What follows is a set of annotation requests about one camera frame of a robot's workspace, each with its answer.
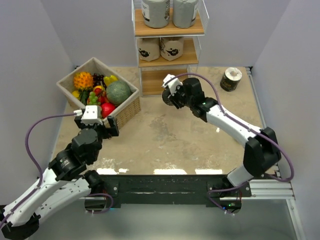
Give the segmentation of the black white roll back corner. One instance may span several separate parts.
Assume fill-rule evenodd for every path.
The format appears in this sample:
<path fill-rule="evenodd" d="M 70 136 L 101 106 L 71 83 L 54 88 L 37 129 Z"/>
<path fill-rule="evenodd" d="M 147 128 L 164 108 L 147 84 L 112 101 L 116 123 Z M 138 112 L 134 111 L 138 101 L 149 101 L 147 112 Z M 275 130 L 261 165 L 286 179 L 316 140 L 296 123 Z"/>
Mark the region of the black white roll back corner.
<path fill-rule="evenodd" d="M 232 92 L 237 88 L 242 76 L 243 74 L 238 68 L 228 67 L 221 78 L 220 87 L 227 92 Z"/>

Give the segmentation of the brown roll edge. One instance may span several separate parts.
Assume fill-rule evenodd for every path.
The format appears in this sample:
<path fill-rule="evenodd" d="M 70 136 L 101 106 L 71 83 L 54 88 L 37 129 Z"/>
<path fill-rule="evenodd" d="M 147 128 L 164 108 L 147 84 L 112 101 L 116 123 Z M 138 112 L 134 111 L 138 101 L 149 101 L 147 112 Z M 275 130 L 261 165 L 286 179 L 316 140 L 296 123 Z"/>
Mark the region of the brown roll edge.
<path fill-rule="evenodd" d="M 183 55 L 184 37 L 161 37 L 160 55 L 168 61 L 173 61 Z"/>

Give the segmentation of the brown roll table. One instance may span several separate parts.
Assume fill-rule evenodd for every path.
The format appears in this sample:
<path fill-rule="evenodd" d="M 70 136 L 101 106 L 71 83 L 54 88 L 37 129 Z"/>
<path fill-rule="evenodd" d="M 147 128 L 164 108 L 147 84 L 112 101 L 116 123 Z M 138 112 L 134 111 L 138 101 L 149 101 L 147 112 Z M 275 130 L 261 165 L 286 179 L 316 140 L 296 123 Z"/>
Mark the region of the brown roll table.
<path fill-rule="evenodd" d="M 141 60 L 147 62 L 157 60 L 160 57 L 160 38 L 139 38 L 137 50 Z"/>

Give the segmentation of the grey roll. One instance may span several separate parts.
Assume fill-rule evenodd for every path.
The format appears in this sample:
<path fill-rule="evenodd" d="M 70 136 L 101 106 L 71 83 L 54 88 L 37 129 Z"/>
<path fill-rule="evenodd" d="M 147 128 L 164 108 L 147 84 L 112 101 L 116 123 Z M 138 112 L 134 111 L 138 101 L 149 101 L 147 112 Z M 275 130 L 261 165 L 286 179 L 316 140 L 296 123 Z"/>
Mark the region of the grey roll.
<path fill-rule="evenodd" d="M 170 0 L 142 0 L 142 17 L 146 26 L 164 28 L 170 20 Z"/>
<path fill-rule="evenodd" d="M 187 29 L 195 24 L 198 0 L 173 0 L 173 24 L 182 29 Z"/>

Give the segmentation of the black white roll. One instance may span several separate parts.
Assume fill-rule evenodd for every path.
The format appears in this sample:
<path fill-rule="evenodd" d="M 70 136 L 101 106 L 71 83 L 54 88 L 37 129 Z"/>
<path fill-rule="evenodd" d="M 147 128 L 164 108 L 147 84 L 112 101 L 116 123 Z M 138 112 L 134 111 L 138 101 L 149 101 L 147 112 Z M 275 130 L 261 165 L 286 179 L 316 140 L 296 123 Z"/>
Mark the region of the black white roll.
<path fill-rule="evenodd" d="M 161 94 L 163 102 L 167 106 L 174 106 L 174 103 L 172 102 L 173 100 L 173 95 L 171 94 L 171 91 L 169 88 L 165 88 Z"/>

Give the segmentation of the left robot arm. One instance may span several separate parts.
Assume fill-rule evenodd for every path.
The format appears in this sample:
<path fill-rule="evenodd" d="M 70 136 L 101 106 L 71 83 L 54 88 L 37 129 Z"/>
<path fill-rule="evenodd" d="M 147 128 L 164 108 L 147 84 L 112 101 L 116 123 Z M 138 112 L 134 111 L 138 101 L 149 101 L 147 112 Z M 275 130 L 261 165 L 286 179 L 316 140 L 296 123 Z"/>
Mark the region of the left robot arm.
<path fill-rule="evenodd" d="M 103 178 L 95 170 L 87 170 L 102 149 L 104 139 L 117 137 L 119 129 L 113 116 L 109 127 L 98 121 L 85 124 L 74 119 L 79 133 L 48 164 L 42 176 L 18 199 L 0 207 L 0 229 L 9 240 L 25 240 L 33 235 L 42 222 L 56 211 L 82 197 L 107 194 Z"/>

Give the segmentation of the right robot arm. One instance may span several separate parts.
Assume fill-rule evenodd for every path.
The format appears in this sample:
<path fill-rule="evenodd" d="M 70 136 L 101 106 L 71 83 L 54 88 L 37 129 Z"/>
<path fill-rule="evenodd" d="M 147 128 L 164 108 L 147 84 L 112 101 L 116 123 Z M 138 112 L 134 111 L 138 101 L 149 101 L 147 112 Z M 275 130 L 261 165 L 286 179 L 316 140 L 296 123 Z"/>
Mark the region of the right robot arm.
<path fill-rule="evenodd" d="M 222 185 L 227 196 L 235 196 L 240 185 L 261 176 L 281 159 L 271 128 L 254 126 L 220 106 L 217 99 L 206 97 L 197 78 L 174 79 L 163 88 L 162 99 L 167 105 L 188 107 L 195 117 L 220 128 L 244 147 L 242 165 L 232 170 Z"/>

